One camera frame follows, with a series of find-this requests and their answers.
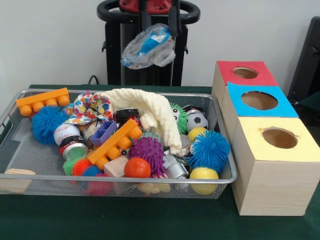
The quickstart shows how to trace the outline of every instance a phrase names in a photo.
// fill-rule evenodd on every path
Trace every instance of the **patterned cloth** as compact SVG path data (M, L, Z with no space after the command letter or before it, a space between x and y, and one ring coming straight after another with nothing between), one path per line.
M113 120L113 108L110 100L105 96L92 94L89 90L80 94L74 103L70 103L64 108L69 115L65 124L82 125L91 122L95 118L101 121Z

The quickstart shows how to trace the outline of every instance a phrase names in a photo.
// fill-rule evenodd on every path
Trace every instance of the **black cable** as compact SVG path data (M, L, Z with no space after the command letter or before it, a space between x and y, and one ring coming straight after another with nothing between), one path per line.
M89 82L88 82L89 85L91 84L92 79L95 79L95 82L96 82L97 85L100 84L97 76L96 76L96 75L92 75L92 76L90 77L90 79L89 79Z

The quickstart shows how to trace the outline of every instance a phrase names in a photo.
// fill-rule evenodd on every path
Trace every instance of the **orange lego block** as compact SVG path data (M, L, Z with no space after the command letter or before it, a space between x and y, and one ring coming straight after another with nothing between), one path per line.
M116 131L107 141L105 141L97 150L90 156L89 161L96 165L100 170L104 169L104 164L108 162L107 157L111 160L116 159L121 155L118 149L128 149L131 146L132 139L138 139L142 135L142 131L138 125L129 119L118 131Z
M62 107L65 107L70 103L70 97L66 87L34 96L27 96L15 101L22 116L29 116L32 113L32 110L37 113L44 106L57 106L57 102Z

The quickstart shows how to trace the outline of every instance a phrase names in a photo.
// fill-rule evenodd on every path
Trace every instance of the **green tablecloth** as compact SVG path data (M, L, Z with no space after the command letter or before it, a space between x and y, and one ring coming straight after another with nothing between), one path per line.
M63 86L32 85L54 89ZM107 85L69 89L109 90ZM210 87L139 88L211 93ZM239 216L231 187L218 200L0 195L1 239L320 239L320 187L302 217Z

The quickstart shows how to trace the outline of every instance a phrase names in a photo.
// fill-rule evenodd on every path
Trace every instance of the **wire mesh basket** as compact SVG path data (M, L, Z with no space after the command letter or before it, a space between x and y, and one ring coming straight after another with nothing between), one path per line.
M227 184L237 177L232 153L219 179L170 179L66 176L64 160L58 146L42 145L32 133L32 122L21 116L16 99L24 98L49 89L26 89L19 92L0 117L0 194L25 194L47 196L108 196L108 197L157 197L217 199ZM70 100L82 93L69 90ZM208 94L161 93L171 103L180 106L194 105L207 114L209 129L226 136L218 101ZM8 169L23 169L29 174L4 174ZM208 195L201 192L213 192Z

